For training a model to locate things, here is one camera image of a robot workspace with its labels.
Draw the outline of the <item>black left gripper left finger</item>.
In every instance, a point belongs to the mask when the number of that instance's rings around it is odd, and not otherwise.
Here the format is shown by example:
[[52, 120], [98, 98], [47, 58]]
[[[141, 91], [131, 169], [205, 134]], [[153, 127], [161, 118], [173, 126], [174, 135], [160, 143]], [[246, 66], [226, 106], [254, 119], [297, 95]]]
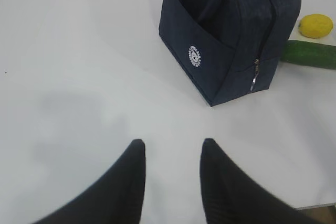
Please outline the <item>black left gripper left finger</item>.
[[95, 183], [38, 223], [140, 223], [145, 180], [145, 144], [137, 139]]

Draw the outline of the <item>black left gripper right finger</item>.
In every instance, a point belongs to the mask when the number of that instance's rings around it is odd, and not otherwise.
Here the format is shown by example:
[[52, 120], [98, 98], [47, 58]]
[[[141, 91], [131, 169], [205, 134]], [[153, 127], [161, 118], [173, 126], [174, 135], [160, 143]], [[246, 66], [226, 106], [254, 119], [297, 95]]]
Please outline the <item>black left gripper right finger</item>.
[[207, 223], [317, 223], [253, 181], [212, 138], [202, 146], [200, 182]]

